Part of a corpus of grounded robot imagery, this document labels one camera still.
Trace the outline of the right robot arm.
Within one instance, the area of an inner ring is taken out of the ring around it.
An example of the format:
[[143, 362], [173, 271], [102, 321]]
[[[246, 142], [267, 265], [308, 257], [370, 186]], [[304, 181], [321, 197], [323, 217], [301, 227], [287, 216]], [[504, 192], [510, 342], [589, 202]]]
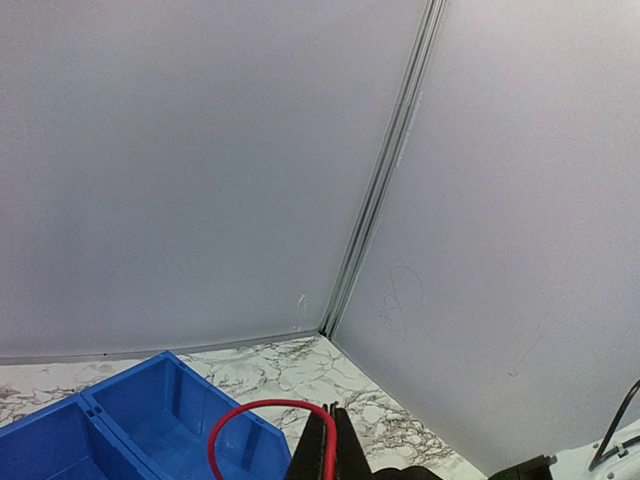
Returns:
[[601, 440], [552, 455], [539, 455], [492, 474], [492, 479], [637, 479], [639, 477], [639, 422], [624, 428], [620, 422], [636, 396], [634, 383]]

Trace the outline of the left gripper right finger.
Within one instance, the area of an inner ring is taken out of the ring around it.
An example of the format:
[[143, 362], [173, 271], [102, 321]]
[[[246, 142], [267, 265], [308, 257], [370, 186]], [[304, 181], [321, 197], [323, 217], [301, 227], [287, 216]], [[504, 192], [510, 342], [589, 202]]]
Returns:
[[371, 480], [373, 478], [372, 470], [347, 410], [333, 405], [332, 417], [337, 429], [335, 478], [340, 480]]

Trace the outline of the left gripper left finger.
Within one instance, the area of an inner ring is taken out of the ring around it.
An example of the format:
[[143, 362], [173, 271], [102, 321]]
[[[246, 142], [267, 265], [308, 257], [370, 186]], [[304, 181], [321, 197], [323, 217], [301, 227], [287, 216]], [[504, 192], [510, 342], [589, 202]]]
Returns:
[[310, 413], [294, 450], [287, 471], [288, 480], [332, 479], [327, 476], [326, 454], [328, 430], [326, 422], [316, 413]]

